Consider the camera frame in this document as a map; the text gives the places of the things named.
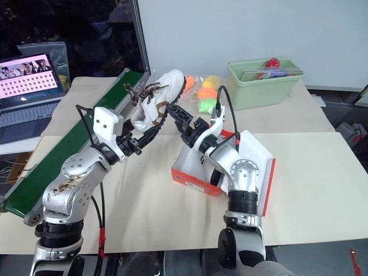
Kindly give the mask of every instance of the white wall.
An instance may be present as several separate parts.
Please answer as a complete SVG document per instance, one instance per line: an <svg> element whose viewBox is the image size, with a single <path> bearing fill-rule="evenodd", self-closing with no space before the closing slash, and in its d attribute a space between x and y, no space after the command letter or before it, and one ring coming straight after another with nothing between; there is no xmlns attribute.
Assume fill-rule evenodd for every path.
<svg viewBox="0 0 368 276"><path fill-rule="evenodd" d="M313 87L368 83L368 0L139 0L151 70L227 74L230 60L286 56Z"/></svg>

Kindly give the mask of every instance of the red cable tie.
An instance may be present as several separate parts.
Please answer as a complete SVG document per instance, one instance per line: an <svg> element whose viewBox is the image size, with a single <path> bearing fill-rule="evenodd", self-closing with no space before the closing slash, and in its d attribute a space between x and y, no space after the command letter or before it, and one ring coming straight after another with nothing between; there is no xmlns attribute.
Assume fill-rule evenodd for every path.
<svg viewBox="0 0 368 276"><path fill-rule="evenodd" d="M101 227L99 229L99 237L98 237L98 256L106 258L108 257L105 253L104 253L104 249L105 249L105 240L106 240L106 235L105 235L105 227Z"/></svg>

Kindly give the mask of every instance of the shoelace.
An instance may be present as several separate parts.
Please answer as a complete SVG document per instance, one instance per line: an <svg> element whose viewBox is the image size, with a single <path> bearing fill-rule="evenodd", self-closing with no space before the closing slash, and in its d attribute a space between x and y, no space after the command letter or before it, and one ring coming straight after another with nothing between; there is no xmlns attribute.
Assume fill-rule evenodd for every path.
<svg viewBox="0 0 368 276"><path fill-rule="evenodd" d="M154 91L168 87L168 85L160 86L159 82L151 83L149 85L146 85L144 87L144 90L141 93L137 93L134 91L132 85L129 83L124 84L125 90L128 91L129 95L131 96L131 103L133 106L136 106L138 104L139 98L145 99L146 97L149 97L148 103L151 101L151 99L154 97Z"/></svg>

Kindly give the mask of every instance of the orange toy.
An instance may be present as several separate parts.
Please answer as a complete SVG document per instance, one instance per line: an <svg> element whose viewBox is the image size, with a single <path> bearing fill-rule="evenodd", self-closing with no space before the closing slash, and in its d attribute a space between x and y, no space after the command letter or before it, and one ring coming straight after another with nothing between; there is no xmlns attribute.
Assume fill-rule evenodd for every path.
<svg viewBox="0 0 368 276"><path fill-rule="evenodd" d="M196 80L192 76L185 76L186 84L184 91L191 89L195 84Z"/></svg>
<svg viewBox="0 0 368 276"><path fill-rule="evenodd" d="M201 88L198 91L198 99L217 98L217 91L213 88Z"/></svg>

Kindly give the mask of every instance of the laptop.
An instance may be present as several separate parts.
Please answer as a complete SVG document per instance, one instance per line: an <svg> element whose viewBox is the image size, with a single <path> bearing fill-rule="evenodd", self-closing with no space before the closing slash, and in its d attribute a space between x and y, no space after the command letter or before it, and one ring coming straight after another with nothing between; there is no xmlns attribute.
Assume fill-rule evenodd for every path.
<svg viewBox="0 0 368 276"><path fill-rule="evenodd" d="M41 135L65 95L47 53L0 62L0 144Z"/></svg>

